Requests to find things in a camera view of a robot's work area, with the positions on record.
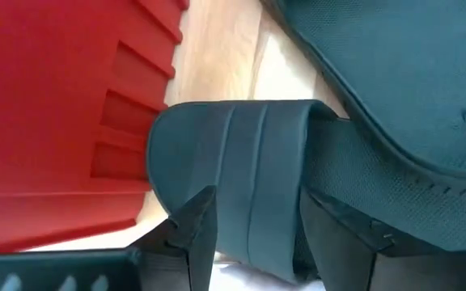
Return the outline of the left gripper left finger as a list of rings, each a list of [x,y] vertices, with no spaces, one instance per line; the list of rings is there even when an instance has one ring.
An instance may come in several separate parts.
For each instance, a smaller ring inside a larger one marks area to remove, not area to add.
[[[217,234],[216,187],[208,185],[133,242],[133,289],[207,290]]]

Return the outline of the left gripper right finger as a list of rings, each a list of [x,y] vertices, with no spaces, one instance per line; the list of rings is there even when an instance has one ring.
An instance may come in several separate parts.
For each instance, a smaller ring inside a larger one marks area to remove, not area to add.
[[[308,246],[328,291],[368,291],[377,253],[394,246],[366,214],[309,189],[299,199]]]

